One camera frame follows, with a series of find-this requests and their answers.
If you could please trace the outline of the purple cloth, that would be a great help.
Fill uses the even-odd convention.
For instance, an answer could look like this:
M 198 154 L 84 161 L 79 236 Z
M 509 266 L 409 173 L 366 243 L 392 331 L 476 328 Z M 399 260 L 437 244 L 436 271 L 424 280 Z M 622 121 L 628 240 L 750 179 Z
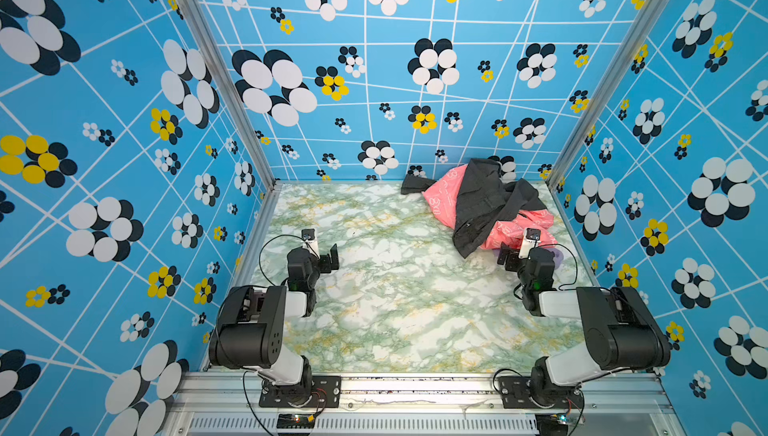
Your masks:
M 566 251 L 564 247 L 561 244 L 553 244 L 553 245 L 543 245 L 543 249 L 549 251 L 553 256 L 554 261 L 554 268 L 558 270 L 562 264 L 563 261 L 566 259 Z

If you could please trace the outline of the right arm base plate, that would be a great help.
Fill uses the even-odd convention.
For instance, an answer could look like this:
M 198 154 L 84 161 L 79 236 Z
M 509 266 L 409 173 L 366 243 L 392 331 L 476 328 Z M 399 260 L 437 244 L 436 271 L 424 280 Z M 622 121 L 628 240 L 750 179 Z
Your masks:
M 583 393 L 576 387 L 561 387 L 546 380 L 531 381 L 530 377 L 517 375 L 497 376 L 492 383 L 501 397 L 505 409 L 542 409 L 565 412 L 581 409 Z

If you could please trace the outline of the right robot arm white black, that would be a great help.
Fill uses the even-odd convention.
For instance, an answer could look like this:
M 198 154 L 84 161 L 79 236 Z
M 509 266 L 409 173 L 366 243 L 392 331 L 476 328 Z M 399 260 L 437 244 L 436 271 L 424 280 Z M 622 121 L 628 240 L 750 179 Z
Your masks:
M 672 347 L 637 289 L 554 287 L 554 254 L 533 247 L 522 258 L 504 245 L 498 263 L 517 274 L 520 299 L 533 316 L 571 319 L 584 341 L 554 356 L 539 358 L 530 372 L 531 398 L 550 406 L 580 385 L 608 374 L 667 365 Z

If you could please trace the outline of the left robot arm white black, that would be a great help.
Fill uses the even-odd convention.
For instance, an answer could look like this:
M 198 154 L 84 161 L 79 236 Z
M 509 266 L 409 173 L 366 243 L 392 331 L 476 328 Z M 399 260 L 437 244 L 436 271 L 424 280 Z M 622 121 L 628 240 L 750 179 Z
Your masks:
M 210 364 L 254 371 L 276 390 L 301 400 L 308 398 L 312 393 L 311 365 L 307 357 L 286 346 L 285 321 L 311 316 L 319 277 L 339 268 L 337 245 L 318 255 L 311 245 L 304 244 L 288 253 L 284 284 L 231 289 L 209 342 Z

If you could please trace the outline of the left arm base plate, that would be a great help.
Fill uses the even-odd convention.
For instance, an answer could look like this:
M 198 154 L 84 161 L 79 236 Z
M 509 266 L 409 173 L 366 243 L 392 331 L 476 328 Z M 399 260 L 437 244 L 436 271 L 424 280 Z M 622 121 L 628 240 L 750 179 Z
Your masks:
M 280 409 L 327 409 L 338 408 L 342 389 L 342 377 L 315 375 L 311 381 L 294 385 L 278 385 L 264 381 L 258 406 Z

